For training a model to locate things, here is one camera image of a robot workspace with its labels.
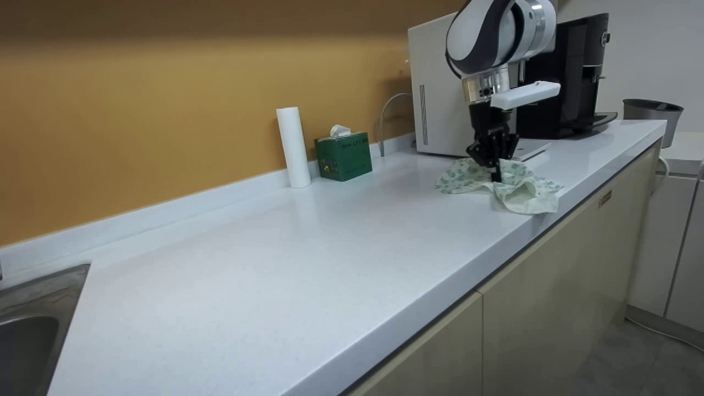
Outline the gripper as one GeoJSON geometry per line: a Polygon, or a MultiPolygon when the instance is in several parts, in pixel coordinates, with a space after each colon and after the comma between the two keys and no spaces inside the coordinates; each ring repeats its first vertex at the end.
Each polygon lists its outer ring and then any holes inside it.
{"type": "Polygon", "coordinates": [[[494,168],[491,180],[502,183],[502,160],[512,160],[520,138],[509,128],[513,109],[491,106],[489,101],[468,105],[474,141],[466,152],[478,165],[494,168]]]}

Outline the green patterned white towel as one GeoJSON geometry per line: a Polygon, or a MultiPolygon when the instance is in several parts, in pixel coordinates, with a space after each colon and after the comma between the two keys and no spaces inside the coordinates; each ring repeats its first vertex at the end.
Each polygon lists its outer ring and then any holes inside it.
{"type": "Polygon", "coordinates": [[[501,180],[492,179],[491,169],[478,165],[470,158],[453,163],[435,182],[441,193],[463,195],[490,191],[506,210],[523,215],[556,213],[560,183],[536,175],[520,161],[500,160],[501,180]]]}

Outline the white paper towel roll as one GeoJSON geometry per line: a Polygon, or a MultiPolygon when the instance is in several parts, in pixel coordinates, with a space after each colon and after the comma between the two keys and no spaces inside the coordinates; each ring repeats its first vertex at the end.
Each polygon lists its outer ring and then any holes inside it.
{"type": "Polygon", "coordinates": [[[276,115],[290,186],[305,188],[311,179],[299,108],[277,108],[276,115]]]}

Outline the white water dispenser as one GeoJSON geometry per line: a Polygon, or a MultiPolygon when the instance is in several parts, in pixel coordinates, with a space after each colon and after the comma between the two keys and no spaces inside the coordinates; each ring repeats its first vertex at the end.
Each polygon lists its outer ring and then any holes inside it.
{"type": "Polygon", "coordinates": [[[416,147],[426,155],[468,155],[467,148],[475,141],[472,92],[477,93],[481,109],[505,109],[510,115],[560,92],[558,83],[547,80],[518,86],[512,81],[509,64],[475,75],[455,75],[445,57],[453,18],[451,13],[408,30],[416,147]]]}

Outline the black coffee machine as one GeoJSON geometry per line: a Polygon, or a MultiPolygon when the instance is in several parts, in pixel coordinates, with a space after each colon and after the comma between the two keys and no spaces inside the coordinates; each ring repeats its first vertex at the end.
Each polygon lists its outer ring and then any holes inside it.
{"type": "Polygon", "coordinates": [[[517,109],[521,138],[565,139],[616,120],[616,111],[596,112],[606,44],[611,37],[608,24],[608,13],[558,23],[553,52],[541,53],[526,63],[526,83],[559,83],[560,92],[517,109]]]}

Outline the green tissue box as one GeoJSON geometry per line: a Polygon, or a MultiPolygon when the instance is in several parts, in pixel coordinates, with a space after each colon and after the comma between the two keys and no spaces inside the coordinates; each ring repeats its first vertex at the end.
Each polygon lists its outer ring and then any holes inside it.
{"type": "Polygon", "coordinates": [[[315,140],[320,176],[345,182],[372,172],[368,134],[333,125],[327,137],[315,140]]]}

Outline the beige cabinet door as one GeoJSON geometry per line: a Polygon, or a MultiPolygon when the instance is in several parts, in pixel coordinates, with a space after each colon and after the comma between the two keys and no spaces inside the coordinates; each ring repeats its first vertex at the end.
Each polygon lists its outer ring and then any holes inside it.
{"type": "Polygon", "coordinates": [[[644,151],[480,286],[483,396],[569,393],[579,366],[623,315],[659,151],[644,151]]]}
{"type": "Polygon", "coordinates": [[[466,296],[345,396],[482,396],[483,301],[466,296]]]}

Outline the grey bin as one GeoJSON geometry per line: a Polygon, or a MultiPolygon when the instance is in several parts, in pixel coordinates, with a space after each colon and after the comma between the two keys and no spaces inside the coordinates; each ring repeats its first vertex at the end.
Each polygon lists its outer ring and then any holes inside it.
{"type": "Polygon", "coordinates": [[[667,123],[661,148],[671,147],[679,119],[684,112],[683,106],[646,98],[624,98],[623,108],[625,120],[665,120],[667,123]]]}

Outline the white cabinet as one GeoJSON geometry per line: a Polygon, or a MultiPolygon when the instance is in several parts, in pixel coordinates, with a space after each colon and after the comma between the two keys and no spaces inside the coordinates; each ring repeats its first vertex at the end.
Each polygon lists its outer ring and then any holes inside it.
{"type": "Polygon", "coordinates": [[[661,151],[628,303],[646,322],[704,336],[704,132],[661,151]]]}

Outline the steel sink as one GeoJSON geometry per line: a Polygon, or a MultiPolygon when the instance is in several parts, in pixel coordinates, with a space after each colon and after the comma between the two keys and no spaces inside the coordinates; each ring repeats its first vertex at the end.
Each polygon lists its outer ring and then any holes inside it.
{"type": "Polygon", "coordinates": [[[46,396],[89,270],[0,290],[0,396],[46,396]]]}

